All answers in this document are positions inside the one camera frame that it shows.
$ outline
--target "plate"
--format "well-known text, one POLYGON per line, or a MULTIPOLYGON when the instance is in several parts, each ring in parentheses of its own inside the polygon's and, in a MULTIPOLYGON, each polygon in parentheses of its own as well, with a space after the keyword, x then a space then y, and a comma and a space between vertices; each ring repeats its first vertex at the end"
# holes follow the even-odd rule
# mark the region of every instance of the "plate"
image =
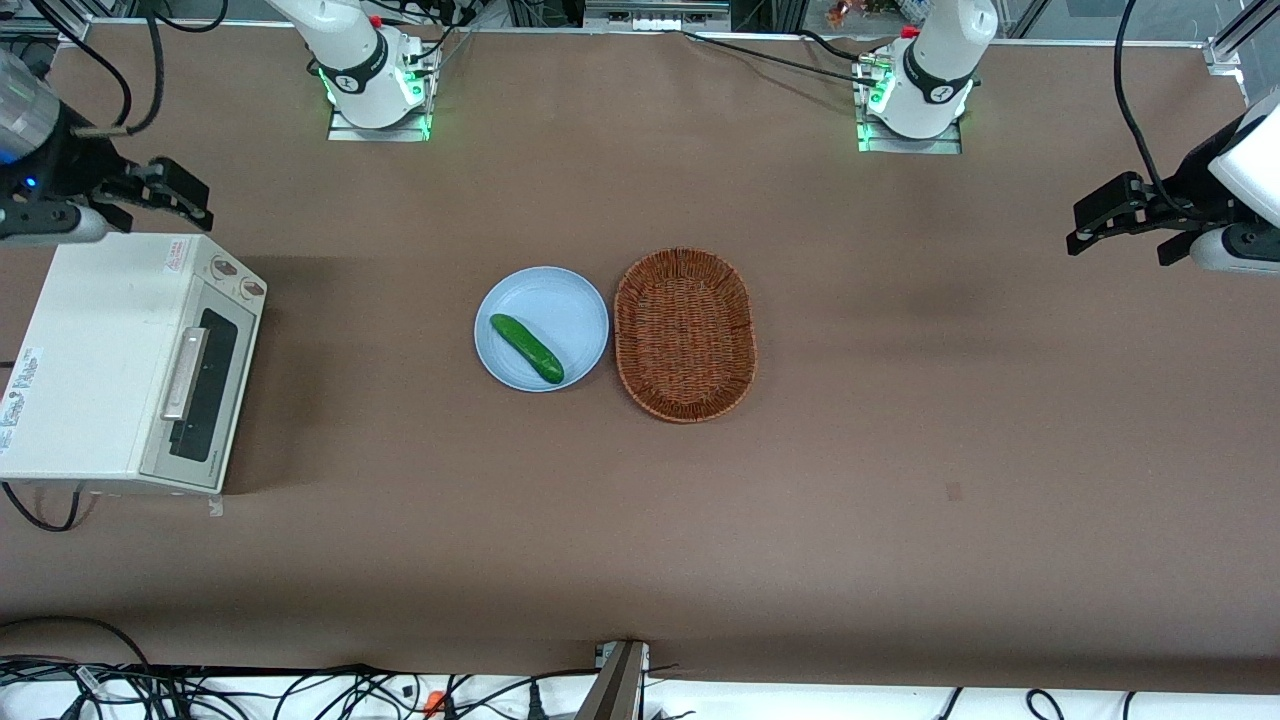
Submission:
POLYGON ((604 355, 609 311, 586 278, 564 268, 526 268, 493 286, 476 313, 476 355, 489 374, 525 392, 549 392, 582 379, 604 355), (564 368, 552 384, 489 324, 494 314, 520 320, 564 368))

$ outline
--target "green cucumber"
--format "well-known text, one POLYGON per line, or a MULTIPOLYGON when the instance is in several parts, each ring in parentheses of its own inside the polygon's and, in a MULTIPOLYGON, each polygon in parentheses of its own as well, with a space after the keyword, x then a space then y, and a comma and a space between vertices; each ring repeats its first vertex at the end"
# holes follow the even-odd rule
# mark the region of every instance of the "green cucumber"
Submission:
POLYGON ((564 368, 556 359, 556 354, 547 350, 547 346, 534 337, 534 333, 529 332, 529 328, 522 325, 520 320, 511 315, 495 313, 489 316, 489 324, 493 325, 493 329, 498 331, 502 340, 509 342, 525 360, 529 360, 529 364, 538 370, 538 374, 544 380, 553 386, 564 382, 564 368))

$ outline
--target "table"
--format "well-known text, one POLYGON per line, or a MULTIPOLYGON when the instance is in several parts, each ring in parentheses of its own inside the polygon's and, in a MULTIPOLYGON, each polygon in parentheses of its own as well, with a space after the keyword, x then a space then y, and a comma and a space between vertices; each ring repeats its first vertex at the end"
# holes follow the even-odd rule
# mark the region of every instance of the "table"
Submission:
MULTIPOLYGON (((1139 165, 1108 49, 992 47, 943 158, 859 154, 838 81, 678 36, 481 33, 420 145, 326 142, 289 29, 164 37, 164 110, 119 147, 207 182, 271 283, 225 516, 6 510, 0 615, 102 616, 155 662, 527 673, 636 635, 690 678, 1280 688, 1280 286, 1153 238, 1066 256, 1071 204, 1139 165), (506 274, 611 297, 673 245, 753 293, 730 415, 657 421, 608 359, 536 396, 476 361, 506 274)), ((145 28, 91 40, 145 105, 145 28)), ((1166 173, 1243 108, 1196 50, 1128 73, 1166 173)), ((119 101, 73 51, 54 85, 119 101)), ((47 258, 4 255, 5 352, 47 258)))

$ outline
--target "brown woven basket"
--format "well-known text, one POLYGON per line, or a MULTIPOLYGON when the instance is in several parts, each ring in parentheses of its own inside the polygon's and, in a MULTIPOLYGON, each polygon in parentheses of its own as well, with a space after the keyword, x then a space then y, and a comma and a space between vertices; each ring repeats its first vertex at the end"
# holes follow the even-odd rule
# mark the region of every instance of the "brown woven basket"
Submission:
POLYGON ((622 384, 663 420, 718 418, 755 379, 746 286, 705 250, 659 250, 631 265, 613 299, 613 327, 622 384))

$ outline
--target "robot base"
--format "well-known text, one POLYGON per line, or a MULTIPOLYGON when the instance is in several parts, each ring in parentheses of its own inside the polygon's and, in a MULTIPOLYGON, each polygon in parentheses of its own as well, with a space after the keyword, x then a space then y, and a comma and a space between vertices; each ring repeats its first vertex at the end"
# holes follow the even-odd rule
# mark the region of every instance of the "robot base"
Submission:
MULTIPOLYGON (((403 35, 392 27, 379 29, 394 44, 403 44, 398 51, 401 56, 416 56, 422 53, 422 41, 411 35, 403 35)), ((334 108, 329 118, 329 140, 366 141, 366 142, 425 142, 431 137, 431 113, 435 109, 435 91, 440 81, 439 47, 413 64, 393 67, 390 72, 398 76, 397 85, 401 86, 408 102, 421 102, 411 108, 399 120, 383 128, 365 128, 353 124, 334 108)), ((333 105, 330 91, 329 104, 333 105)))
POLYGON ((952 119, 937 137, 916 140, 904 137, 886 124, 876 114, 874 104, 883 101, 884 92, 895 82, 892 46, 881 47, 864 54, 854 63, 854 77, 867 77, 877 81, 877 87, 854 86, 854 111, 858 120, 858 150, 861 152, 905 152, 919 155, 959 155, 960 122, 952 119))

